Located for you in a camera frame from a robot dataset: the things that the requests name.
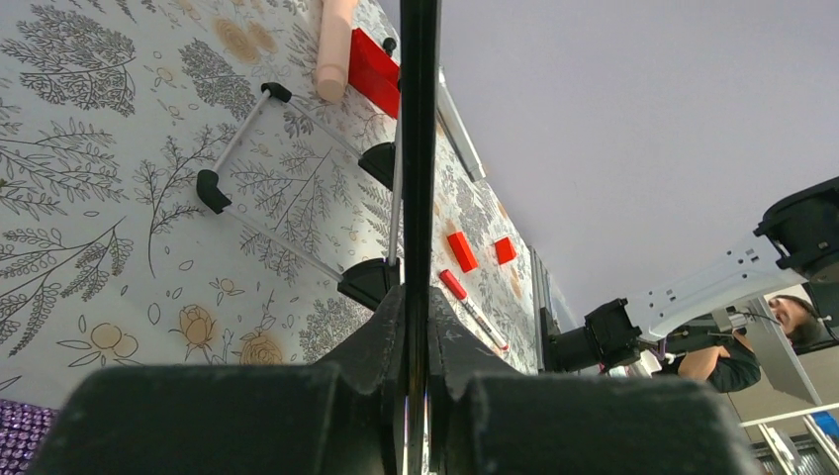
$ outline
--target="black vertical pole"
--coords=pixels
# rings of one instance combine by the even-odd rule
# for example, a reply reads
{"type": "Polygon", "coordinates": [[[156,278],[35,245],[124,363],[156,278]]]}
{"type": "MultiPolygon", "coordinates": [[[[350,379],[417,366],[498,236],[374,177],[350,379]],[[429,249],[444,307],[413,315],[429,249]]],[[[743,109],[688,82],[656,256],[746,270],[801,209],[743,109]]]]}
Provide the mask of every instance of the black vertical pole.
{"type": "Polygon", "coordinates": [[[420,475],[428,375],[428,288],[431,279],[440,2],[402,0],[400,14],[405,312],[410,374],[408,473],[420,475]]]}

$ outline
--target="black shirt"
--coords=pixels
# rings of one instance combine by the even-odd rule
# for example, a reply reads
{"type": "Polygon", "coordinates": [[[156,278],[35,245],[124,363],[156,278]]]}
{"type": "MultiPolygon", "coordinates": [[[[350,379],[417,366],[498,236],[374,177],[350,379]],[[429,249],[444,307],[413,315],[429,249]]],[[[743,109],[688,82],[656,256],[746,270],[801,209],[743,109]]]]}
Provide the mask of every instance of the black shirt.
{"type": "MultiPolygon", "coordinates": [[[[716,366],[708,376],[707,382],[720,393],[742,391],[760,381],[760,364],[755,353],[743,346],[735,338],[723,346],[731,355],[729,358],[720,357],[716,366]]],[[[679,374],[679,366],[683,356],[676,358],[673,364],[662,364],[661,371],[656,374],[679,374]]]]}

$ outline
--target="table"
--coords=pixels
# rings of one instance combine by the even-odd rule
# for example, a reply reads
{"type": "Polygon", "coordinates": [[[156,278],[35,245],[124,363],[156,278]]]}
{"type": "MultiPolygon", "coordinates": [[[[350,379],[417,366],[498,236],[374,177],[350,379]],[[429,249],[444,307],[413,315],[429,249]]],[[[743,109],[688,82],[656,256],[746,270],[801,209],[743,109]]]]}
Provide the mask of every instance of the table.
{"type": "MultiPolygon", "coordinates": [[[[320,2],[42,0],[4,6],[0,26],[0,398],[59,408],[113,365],[309,363],[369,318],[193,190],[262,82],[359,149],[392,139],[394,122],[351,88],[339,105],[314,94],[320,2]]],[[[397,36],[372,0],[355,26],[397,36]]],[[[442,132],[437,150],[434,274],[452,269],[508,336],[505,360],[534,372],[524,242],[442,132]],[[480,262],[466,275],[445,241],[455,231],[480,262]],[[519,257],[499,266],[503,237],[519,257]]],[[[269,103],[221,175],[239,211],[329,266],[385,253],[389,192],[291,109],[269,103]]]]}

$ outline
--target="red marker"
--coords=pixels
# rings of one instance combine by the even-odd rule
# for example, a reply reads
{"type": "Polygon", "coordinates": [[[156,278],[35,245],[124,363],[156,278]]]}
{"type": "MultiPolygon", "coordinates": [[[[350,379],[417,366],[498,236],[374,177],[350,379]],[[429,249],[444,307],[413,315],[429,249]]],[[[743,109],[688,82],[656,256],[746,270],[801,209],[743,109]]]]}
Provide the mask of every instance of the red marker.
{"type": "Polygon", "coordinates": [[[493,339],[493,342],[500,348],[502,351],[507,351],[510,349],[510,345],[504,341],[504,338],[501,336],[501,332],[496,330],[495,327],[490,323],[489,320],[485,319],[480,312],[478,312],[478,308],[472,303],[472,300],[466,295],[466,289],[460,285],[460,282],[457,281],[457,277],[451,273],[450,270],[446,269],[440,272],[440,280],[448,287],[448,290],[451,291],[452,294],[459,300],[464,307],[466,307],[466,311],[469,312],[469,315],[475,319],[475,322],[478,323],[478,326],[486,332],[490,338],[493,339]]]}

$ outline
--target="black knob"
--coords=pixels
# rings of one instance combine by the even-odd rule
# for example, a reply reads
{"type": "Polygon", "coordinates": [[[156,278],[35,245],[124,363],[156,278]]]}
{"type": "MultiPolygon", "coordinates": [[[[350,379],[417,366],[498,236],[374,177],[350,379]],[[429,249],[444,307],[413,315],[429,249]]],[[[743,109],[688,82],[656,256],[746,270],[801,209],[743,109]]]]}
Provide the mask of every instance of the black knob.
{"type": "Polygon", "coordinates": [[[386,38],[382,42],[382,49],[388,54],[388,56],[393,56],[393,51],[396,50],[396,40],[393,38],[386,38]]]}

